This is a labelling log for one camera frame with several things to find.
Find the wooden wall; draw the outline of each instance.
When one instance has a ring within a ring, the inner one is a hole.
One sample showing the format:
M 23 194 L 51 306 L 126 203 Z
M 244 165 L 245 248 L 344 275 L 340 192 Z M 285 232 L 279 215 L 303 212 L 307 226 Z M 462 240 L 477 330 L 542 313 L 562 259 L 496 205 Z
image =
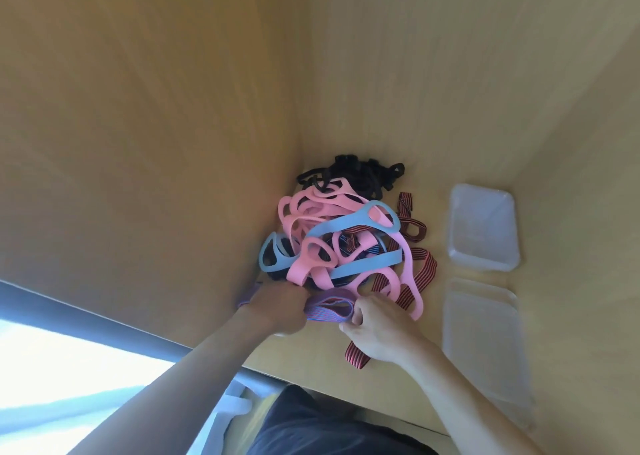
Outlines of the wooden wall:
M 0 0 L 0 278 L 193 346 L 301 169 L 263 0 Z
M 305 162 L 508 186 L 640 20 L 640 0 L 285 0 Z
M 549 453 L 638 453 L 640 29 L 513 186 L 527 327 Z

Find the forearm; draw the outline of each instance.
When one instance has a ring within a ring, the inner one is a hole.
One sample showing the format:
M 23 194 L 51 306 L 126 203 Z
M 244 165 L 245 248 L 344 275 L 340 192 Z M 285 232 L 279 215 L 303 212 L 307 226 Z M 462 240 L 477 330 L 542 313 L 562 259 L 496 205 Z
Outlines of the forearm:
M 398 364 L 418 382 L 462 454 L 539 454 L 539 448 L 427 340 Z
M 240 309 L 89 434 L 73 454 L 186 453 L 249 354 L 271 333 Z

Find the left hand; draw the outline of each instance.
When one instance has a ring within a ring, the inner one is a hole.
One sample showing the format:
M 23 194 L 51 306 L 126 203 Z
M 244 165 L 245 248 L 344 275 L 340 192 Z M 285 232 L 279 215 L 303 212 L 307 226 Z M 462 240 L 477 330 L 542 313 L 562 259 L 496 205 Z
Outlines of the left hand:
M 263 323 L 268 335 L 292 334 L 307 323 L 304 308 L 308 297 L 306 289 L 293 283 L 268 281 L 238 313 L 251 315 L 252 322 Z

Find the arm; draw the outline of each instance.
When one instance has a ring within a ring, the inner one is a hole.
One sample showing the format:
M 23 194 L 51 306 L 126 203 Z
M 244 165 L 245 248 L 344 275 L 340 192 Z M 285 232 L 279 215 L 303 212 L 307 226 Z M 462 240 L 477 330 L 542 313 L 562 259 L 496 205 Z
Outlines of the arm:
M 541 453 L 388 298 L 360 298 L 352 322 L 343 322 L 340 330 L 364 354 L 397 364 L 420 385 L 460 453 Z
M 267 283 L 220 329 L 140 391 L 70 453 L 186 453 L 249 354 L 305 326 L 307 291 Z

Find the plastic container lid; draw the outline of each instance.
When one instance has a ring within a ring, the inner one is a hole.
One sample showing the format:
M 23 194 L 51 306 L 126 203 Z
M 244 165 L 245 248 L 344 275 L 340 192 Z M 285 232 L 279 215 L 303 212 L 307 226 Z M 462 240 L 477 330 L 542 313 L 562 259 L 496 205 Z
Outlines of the plastic container lid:
M 515 202 L 505 191 L 458 184 L 449 206 L 449 257 L 478 270 L 511 271 L 520 263 Z
M 471 384 L 526 429 L 533 422 L 531 386 L 517 305 L 507 289 L 452 278 L 442 350 Z

